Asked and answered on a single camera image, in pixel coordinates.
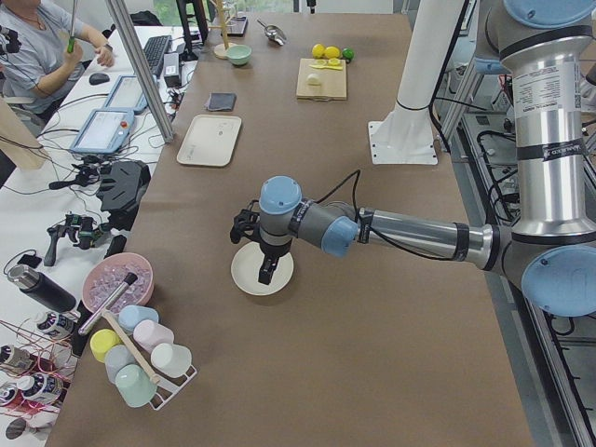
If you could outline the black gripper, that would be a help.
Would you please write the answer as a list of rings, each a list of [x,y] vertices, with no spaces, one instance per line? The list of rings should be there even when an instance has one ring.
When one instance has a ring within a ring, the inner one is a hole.
[[[291,249],[292,237],[271,235],[265,231],[260,231],[259,237],[259,245],[264,259],[259,268],[258,282],[270,285],[278,268],[279,258],[285,256]]]

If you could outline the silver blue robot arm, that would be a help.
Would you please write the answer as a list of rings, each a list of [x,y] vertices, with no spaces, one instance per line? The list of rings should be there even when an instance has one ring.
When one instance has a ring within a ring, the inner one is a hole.
[[[441,223],[305,198],[287,176],[267,180],[252,239],[269,283],[294,239],[334,256],[378,242],[430,260],[469,262],[556,316],[595,310],[595,224],[585,209],[579,59],[592,40],[591,1],[484,1],[475,68],[512,77],[520,216],[510,227]]]

